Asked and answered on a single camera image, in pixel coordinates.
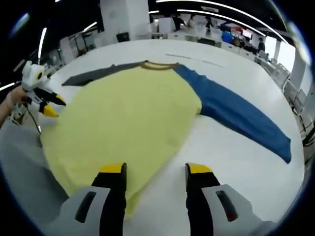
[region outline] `blue sleeve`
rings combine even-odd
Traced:
[[[241,96],[201,76],[184,65],[174,68],[202,102],[201,115],[212,117],[226,127],[248,137],[291,161],[290,139],[258,108]]]

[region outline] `ceiling light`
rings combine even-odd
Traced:
[[[97,22],[95,21],[93,24],[89,25],[88,27],[86,27],[83,32],[87,31],[88,29],[92,28],[93,26],[95,26],[97,24]]]
[[[10,84],[8,84],[8,85],[5,85],[5,86],[3,86],[3,87],[0,88],[0,91],[6,89],[6,88],[8,88],[8,87],[11,87],[11,86],[13,86],[13,85],[15,85],[15,83],[10,83]]]
[[[177,11],[181,11],[181,12],[193,12],[193,13],[201,13],[201,14],[207,14],[207,15],[213,15],[213,16],[218,16],[218,17],[221,17],[221,18],[225,18],[227,20],[230,20],[230,21],[234,21],[236,23],[239,23],[240,25],[244,25],[245,27],[259,33],[260,35],[266,37],[266,35],[263,33],[263,32],[260,32],[259,30],[243,23],[243,22],[240,22],[240,21],[237,21],[237,20],[234,20],[232,18],[229,18],[229,17],[226,17],[226,16],[222,16],[222,15],[219,15],[219,14],[216,14],[216,13],[212,13],[212,12],[207,12],[207,11],[196,11],[196,10],[183,10],[183,9],[178,9]]]
[[[41,48],[43,47],[43,42],[44,42],[44,37],[45,37],[46,31],[47,31],[47,28],[44,28],[43,32],[41,33],[41,38],[40,38],[39,48],[38,48],[38,59],[40,59],[40,56],[41,56]]]
[[[213,4],[213,5],[216,5],[216,6],[221,6],[221,7],[225,7],[225,8],[228,8],[230,10],[233,10],[233,11],[237,11],[239,13],[242,13],[250,18],[252,18],[253,20],[256,20],[257,22],[261,23],[262,25],[264,25],[265,27],[267,27],[268,29],[270,29],[273,33],[275,33],[281,40],[283,40],[285,43],[288,43],[285,38],[282,37],[281,34],[279,34],[275,29],[271,28],[269,25],[267,25],[266,23],[262,22],[260,19],[244,12],[244,11],[241,11],[239,9],[236,9],[234,7],[231,7],[231,6],[228,6],[228,5],[224,5],[224,4],[221,4],[221,3],[217,3],[217,2],[213,2],[213,1],[205,1],[205,0],[157,0],[156,2],[159,3],[159,2],[168,2],[168,1],[194,1],[194,2],[201,2],[201,3],[208,3],[208,4]]]

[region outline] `table surface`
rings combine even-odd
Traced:
[[[253,61],[199,43],[138,40],[88,52],[56,72],[50,86],[70,102],[80,89],[61,86],[70,76],[146,59],[182,63],[247,99],[291,138],[292,161],[286,164],[274,153],[214,119],[197,116],[180,152],[149,181],[135,214],[124,222],[124,235],[190,235],[185,205],[186,162],[210,167],[221,184],[229,184],[251,202],[259,218],[279,221],[303,181],[303,147],[285,97],[264,69]],[[40,117],[42,125],[46,122]]]

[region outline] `human hand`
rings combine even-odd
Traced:
[[[21,103],[23,98],[26,96],[26,91],[22,89],[22,86],[16,87],[10,93],[11,93],[11,100],[14,105]]]

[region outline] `gray sleeve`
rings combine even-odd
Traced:
[[[83,74],[71,76],[67,79],[62,86],[85,86],[89,82],[94,80],[101,79],[105,76],[115,74],[122,70],[128,70],[139,66],[141,62],[129,63],[129,64],[122,64],[122,65],[112,65],[108,68],[103,68],[99,70],[89,71]]]

